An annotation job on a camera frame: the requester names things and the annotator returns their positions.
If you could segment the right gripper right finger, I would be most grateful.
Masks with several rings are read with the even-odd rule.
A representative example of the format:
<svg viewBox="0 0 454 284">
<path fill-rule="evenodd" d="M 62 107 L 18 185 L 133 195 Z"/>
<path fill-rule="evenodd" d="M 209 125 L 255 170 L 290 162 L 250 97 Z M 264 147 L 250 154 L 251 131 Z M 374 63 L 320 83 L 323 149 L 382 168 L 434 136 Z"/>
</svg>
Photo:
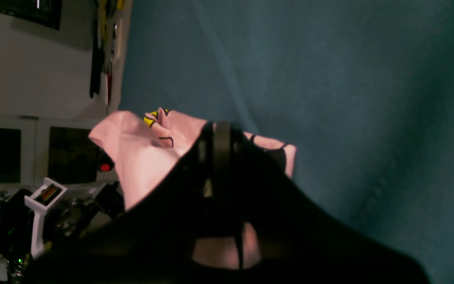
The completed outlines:
<svg viewBox="0 0 454 284">
<path fill-rule="evenodd" d="M 270 155 L 231 131 L 231 203 L 254 227 L 262 261 L 281 284 L 428 284 L 411 257 L 351 230 L 311 202 Z"/>
</svg>

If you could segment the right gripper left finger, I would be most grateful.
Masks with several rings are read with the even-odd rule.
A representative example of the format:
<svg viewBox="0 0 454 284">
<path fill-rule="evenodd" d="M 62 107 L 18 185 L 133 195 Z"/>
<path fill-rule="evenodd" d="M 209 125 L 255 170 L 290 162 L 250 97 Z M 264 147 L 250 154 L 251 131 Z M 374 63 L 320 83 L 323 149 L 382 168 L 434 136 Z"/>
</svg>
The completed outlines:
<svg viewBox="0 0 454 284">
<path fill-rule="evenodd" d="M 149 195 L 106 227 L 38 258 L 27 284 L 230 284 L 193 260 L 200 237 L 232 233 L 232 129 L 207 123 Z"/>
</svg>

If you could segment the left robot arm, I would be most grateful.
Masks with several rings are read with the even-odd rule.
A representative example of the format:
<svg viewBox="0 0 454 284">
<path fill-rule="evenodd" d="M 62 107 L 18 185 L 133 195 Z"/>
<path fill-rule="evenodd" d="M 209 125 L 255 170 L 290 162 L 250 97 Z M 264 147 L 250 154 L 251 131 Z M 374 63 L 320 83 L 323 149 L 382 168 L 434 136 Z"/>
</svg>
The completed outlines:
<svg viewBox="0 0 454 284">
<path fill-rule="evenodd" d="M 117 180 L 69 187 L 45 178 L 31 192 L 8 196 L 0 211 L 0 258 L 7 261 L 9 284 L 20 284 L 24 271 L 48 247 L 78 239 L 99 213 L 116 218 L 125 210 Z"/>
</svg>

